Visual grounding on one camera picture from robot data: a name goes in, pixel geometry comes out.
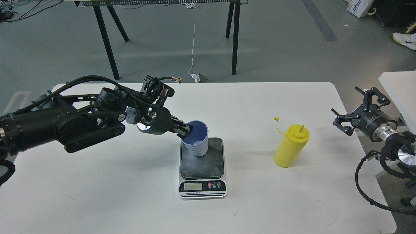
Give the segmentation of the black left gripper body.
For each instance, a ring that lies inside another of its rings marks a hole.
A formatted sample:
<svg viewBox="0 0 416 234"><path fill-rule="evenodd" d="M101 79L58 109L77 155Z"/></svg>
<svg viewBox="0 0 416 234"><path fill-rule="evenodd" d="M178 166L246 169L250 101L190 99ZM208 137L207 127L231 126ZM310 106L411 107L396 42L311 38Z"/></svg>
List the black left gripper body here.
<svg viewBox="0 0 416 234"><path fill-rule="evenodd" d="M178 132L179 129L177 123L172 121L172 115L167 108L158 108L150 121L142 119L136 126L140 132L153 135Z"/></svg>

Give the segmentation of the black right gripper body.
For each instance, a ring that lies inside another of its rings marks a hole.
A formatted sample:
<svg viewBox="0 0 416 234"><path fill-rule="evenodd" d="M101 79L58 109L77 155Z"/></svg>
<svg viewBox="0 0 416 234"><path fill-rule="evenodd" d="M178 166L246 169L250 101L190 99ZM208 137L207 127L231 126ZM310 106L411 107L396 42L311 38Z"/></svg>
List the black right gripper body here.
<svg viewBox="0 0 416 234"><path fill-rule="evenodd" d="M379 106L359 106L353 111L353 126L361 130L372 142L386 141L397 130L397 121L380 110Z"/></svg>

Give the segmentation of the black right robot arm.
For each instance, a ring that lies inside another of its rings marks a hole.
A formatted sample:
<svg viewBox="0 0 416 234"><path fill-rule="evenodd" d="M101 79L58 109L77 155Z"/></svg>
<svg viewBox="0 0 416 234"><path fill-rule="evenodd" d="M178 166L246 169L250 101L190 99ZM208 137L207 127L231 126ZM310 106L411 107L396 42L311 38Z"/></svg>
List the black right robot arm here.
<svg viewBox="0 0 416 234"><path fill-rule="evenodd" d="M362 104L351 114L341 115L336 110L333 125L343 133L351 136L355 129L359 129L372 142L384 142L380 151L369 151L358 164L355 171L355 184L358 192L370 205L381 209L406 215L415 215L415 211L396 209L378 203L367 196L360 188L358 175L363 163L370 157L379 161L381 167L388 174L415 181L415 134L410 131L397 132L397 121L386 115L381 108L389 105L390 100L377 88L360 89L355 87L363 96Z"/></svg>

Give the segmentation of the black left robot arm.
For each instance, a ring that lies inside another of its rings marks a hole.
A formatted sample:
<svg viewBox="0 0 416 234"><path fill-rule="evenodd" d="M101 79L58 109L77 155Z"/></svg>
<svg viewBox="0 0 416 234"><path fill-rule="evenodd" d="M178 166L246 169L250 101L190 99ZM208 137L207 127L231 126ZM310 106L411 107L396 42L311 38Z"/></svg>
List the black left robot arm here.
<svg viewBox="0 0 416 234"><path fill-rule="evenodd" d="M4 184L15 172L8 160L20 152L58 141L68 153L88 148L121 135L129 124L142 124L141 132L162 135L176 133L181 139L193 127L171 115L164 107L174 89L163 83L165 77L147 76L142 91L123 86L102 76L83 76L48 91L31 105L1 117L1 175ZM98 94L62 95L73 86L92 81L114 84Z"/></svg>

